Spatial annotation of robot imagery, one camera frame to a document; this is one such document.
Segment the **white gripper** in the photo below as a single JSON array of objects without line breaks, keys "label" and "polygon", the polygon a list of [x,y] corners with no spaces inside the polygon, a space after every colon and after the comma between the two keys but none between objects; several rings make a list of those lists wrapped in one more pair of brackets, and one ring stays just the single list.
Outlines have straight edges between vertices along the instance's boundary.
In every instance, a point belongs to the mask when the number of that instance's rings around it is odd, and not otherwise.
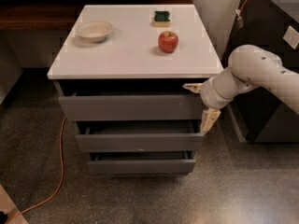
[{"label": "white gripper", "polygon": [[214,77],[201,83],[186,83],[183,85],[185,90],[199,94],[201,96],[203,104],[208,107],[202,113],[202,122],[200,125],[200,133],[206,134],[212,128],[214,123],[219,118],[221,112],[219,109],[224,108],[233,99],[227,99],[222,97],[214,86]]}]

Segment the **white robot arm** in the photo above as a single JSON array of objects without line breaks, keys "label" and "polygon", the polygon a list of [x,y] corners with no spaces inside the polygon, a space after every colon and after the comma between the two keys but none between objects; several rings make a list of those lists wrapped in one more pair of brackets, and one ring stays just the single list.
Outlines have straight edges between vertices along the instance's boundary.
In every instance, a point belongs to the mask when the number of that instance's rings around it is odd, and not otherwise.
[{"label": "white robot arm", "polygon": [[288,108],[299,114],[299,74],[283,66],[274,53],[254,45],[232,51],[228,66],[203,83],[186,83],[183,88],[200,95],[206,109],[202,112],[200,133],[206,134],[234,98],[262,87]]}]

